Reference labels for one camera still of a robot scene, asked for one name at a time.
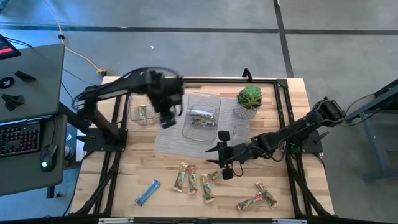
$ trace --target concrete floor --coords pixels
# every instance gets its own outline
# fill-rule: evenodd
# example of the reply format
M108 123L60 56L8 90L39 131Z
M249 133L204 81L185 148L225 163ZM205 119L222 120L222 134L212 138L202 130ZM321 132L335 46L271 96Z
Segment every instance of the concrete floor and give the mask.
M65 25L277 28L271 0L50 2ZM286 29L398 29L398 3L394 0L280 0L280 8ZM10 0L0 14L1 24L53 25L55 21L41 0ZM0 33L33 46L58 43L58 33L53 31L0 30ZM65 35L71 48L107 68L110 75L122 75L145 65L162 65L191 76L239 77L245 67L256 77L287 76L279 34L65 32ZM304 78L311 105L328 96L346 108L357 98L397 78L396 35L289 34L287 44L294 77ZM101 82L91 65L70 53L65 54L64 68L88 82ZM63 74L63 81L73 96L86 87L86 83L67 73ZM71 103L64 90L61 100L66 105ZM379 142L382 147L396 146L396 128L386 123L391 119L394 118L384 114L371 119L376 135L384 136ZM335 213L345 218L397 222L398 178L371 184L362 180L363 174L376 171L363 127L322 129L326 130L330 134L323 140L324 159ZM57 191L66 195L62 198L46 200L45 189L0 197L0 220L61 215L72 196L77 173L78 170L65 171L63 183L57 186ZM16 207L24 213L17 212Z

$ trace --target clear plastic container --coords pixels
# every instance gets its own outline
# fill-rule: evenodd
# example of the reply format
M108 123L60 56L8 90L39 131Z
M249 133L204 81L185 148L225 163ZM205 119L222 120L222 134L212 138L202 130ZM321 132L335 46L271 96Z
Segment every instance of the clear plastic container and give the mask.
M264 131L260 129L254 129L254 128L248 128L244 127L242 125L237 125L234 128L234 131L232 133L232 146L236 146L241 143L251 143L250 138L257 136L259 134L264 133ZM272 154L273 158L275 159L280 159L282 157L282 148L284 144L276 150ZM272 159L264 159L264 158L258 158L258 159L251 159L248 160L247 162L252 163L252 164L257 164L260 166L270 166L270 167L281 167L285 164L285 159L283 159L280 162L273 161Z
M204 93L189 94L182 135L194 141L214 141L217 137L220 104L221 98L217 95ZM192 116L191 110L206 111L213 114L213 117ZM194 120L203 121L206 124L194 124Z

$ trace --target yellow cable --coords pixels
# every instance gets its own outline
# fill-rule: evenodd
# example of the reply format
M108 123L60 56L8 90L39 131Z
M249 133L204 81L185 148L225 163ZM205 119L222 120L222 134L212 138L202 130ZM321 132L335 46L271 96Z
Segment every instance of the yellow cable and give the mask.
M59 28L59 30L60 30L60 34L63 35L63 34L62 34L61 25L60 25L60 23L59 23L59 21L58 21L57 15L56 15L55 12L52 10L51 6L47 3L47 1L46 1L46 0L43 0L43 1L44 1L44 3L47 5L47 7L51 10L51 13L52 13L52 15L53 15L54 18L55 18L55 21L56 21L57 24L58 24L58 28ZM75 54L75 55L77 55L77 56L79 56L79 57L81 57L81 58L83 58L83 59L86 59L87 62L89 62L90 64L92 64L92 65L95 67L95 69L97 69L97 74L98 74L98 75L101 75L102 73L107 72L106 69L98 68L98 67L94 64L94 62L92 62L92 61L91 61L89 58L87 58L86 56L84 56L84 55L82 55L82 54L79 54L78 52L76 52L76 51L70 49L70 48L64 43L64 41L63 41L62 38L60 38L60 40L61 40L62 44L65 46L65 48L66 48L69 52L71 52L71 53L73 53L73 54Z

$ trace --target wooden table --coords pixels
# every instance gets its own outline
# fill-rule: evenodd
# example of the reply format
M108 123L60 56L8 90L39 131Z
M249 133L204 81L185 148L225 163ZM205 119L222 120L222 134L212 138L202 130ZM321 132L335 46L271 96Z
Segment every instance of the wooden table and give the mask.
M103 83L111 82L116 78L105 77ZM310 110L304 81L301 78L289 78L287 81L294 118L298 119L305 116ZM204 92L231 98L236 97L238 92L245 86L245 84L240 83L189 83L189 85L196 88L186 89L186 93ZM269 84L259 86L262 88L263 105L256 117L250 120L251 128L262 132L277 131L280 127L273 86ZM280 94L283 108L285 109L282 90ZM150 105L146 96L133 95L132 100L137 104L146 103ZM115 99L110 99L98 103L99 110L109 121L112 117L114 101ZM121 119L122 111L123 104L119 112L119 120ZM212 183L215 200L206 204L203 199L203 189L200 181L198 181L199 191L196 194L188 194L187 178L184 179L182 193L173 190L178 168L181 162L195 164L197 166L197 176L199 176L200 174L213 172L218 166L210 164L202 158L155 152L155 139L159 125L142 127L130 121L130 119L127 120L129 136L126 151L122 154L119 166L111 212L113 217L294 217L284 161L279 164L280 167L265 166L264 163L267 162L265 159L257 159L253 162L245 163L242 177L234 177L231 180L221 179ZM103 152L94 152L83 161L71 212L81 208L97 187L103 157ZM324 208L333 213L325 171L321 162L311 154L304 154L303 164L309 189ZM237 166L235 169L237 173L240 172ZM160 180L160 188L148 199L144 206L138 206L135 203L135 199L150 186L154 179ZM238 212L236 204L256 193L254 182L259 179L262 179L272 192L279 203L279 207L271 210L265 202L259 202L244 212ZM105 199L103 200L101 211L105 207L107 197L108 187L104 190L103 198ZM304 211L300 190L298 190L298 197L300 208Z

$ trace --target mechanical keyboard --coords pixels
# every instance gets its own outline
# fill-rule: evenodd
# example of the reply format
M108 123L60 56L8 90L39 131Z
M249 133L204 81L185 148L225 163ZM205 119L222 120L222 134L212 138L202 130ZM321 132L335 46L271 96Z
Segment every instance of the mechanical keyboard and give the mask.
M40 151L40 121L0 126L0 158Z

